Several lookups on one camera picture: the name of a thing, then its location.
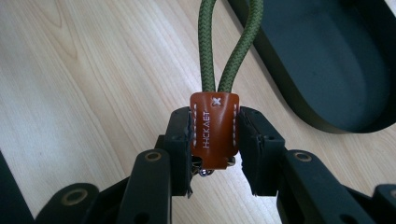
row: x-shaped symbol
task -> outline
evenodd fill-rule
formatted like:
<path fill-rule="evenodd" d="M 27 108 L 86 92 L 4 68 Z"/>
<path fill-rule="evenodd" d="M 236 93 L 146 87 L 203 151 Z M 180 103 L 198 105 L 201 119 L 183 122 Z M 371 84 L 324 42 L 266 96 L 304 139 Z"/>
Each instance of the x-shaped symbol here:
<path fill-rule="evenodd" d="M 221 98 L 215 98 L 215 97 L 213 97 L 213 98 L 212 98 L 212 105 L 221 105 L 220 100 L 221 100 Z"/>

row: wooden table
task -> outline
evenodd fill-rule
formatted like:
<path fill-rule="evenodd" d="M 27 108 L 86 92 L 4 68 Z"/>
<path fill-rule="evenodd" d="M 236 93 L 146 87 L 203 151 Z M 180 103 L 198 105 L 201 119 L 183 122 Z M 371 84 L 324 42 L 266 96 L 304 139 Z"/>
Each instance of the wooden table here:
<path fill-rule="evenodd" d="M 0 2 L 0 148 L 34 216 L 65 186 L 102 190 L 128 176 L 170 113 L 201 90 L 200 3 Z M 242 26 L 224 0 L 213 21 L 218 83 Z M 233 92 L 273 123 L 287 148 L 315 153 L 343 184 L 371 195 L 377 184 L 396 183 L 395 125 L 341 135 L 310 127 L 254 49 Z M 239 157 L 235 167 L 195 177 L 192 187 L 189 200 L 174 198 L 174 223 L 280 222 L 275 198 L 251 195 Z"/>

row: braided cord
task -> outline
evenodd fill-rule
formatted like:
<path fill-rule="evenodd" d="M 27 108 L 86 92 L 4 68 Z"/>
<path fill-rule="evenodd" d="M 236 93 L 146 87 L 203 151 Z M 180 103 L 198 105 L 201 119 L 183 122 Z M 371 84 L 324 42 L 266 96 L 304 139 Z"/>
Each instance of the braided cord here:
<path fill-rule="evenodd" d="M 260 25 L 262 24 L 262 12 L 263 1 L 250 0 L 249 15 L 245 30 L 236 44 L 230 59 L 225 65 L 219 82 L 218 91 L 231 92 L 236 73 L 242 64 L 242 61 L 244 61 L 244 58 L 247 55 L 248 50 L 253 44 L 254 38 L 259 31 Z"/>
<path fill-rule="evenodd" d="M 216 0 L 203 0 L 199 9 L 198 45 L 202 91 L 216 91 L 212 52 L 212 14 Z"/>

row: light wood surface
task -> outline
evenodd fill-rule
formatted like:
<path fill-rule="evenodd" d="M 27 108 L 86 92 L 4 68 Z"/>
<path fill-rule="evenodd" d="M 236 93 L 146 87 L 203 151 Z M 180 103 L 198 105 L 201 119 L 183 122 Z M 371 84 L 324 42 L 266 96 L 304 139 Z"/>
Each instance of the light wood surface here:
<path fill-rule="evenodd" d="M 199 0 L 0 1 L 0 148 L 34 216 L 77 182 L 105 189 L 154 147 L 170 113 L 200 91 Z M 394 9 L 396 2 L 388 0 Z M 242 26 L 216 4 L 217 81 Z M 371 195 L 396 183 L 396 126 L 370 134 L 330 134 L 301 121 L 255 50 L 233 92 L 261 111 L 287 148 L 319 156 L 345 185 Z M 253 197 L 235 167 L 192 180 L 174 198 L 174 223 L 279 223 L 275 198 Z"/>

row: dark tray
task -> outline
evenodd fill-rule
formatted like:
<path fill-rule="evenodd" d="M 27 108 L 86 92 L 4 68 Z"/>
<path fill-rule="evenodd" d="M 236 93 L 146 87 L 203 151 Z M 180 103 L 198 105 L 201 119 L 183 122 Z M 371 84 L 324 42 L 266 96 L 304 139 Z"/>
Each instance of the dark tray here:
<path fill-rule="evenodd" d="M 229 0 L 242 24 L 247 0 Z M 370 133 L 396 121 L 396 19 L 383 0 L 264 1 L 254 43 L 305 122 Z"/>

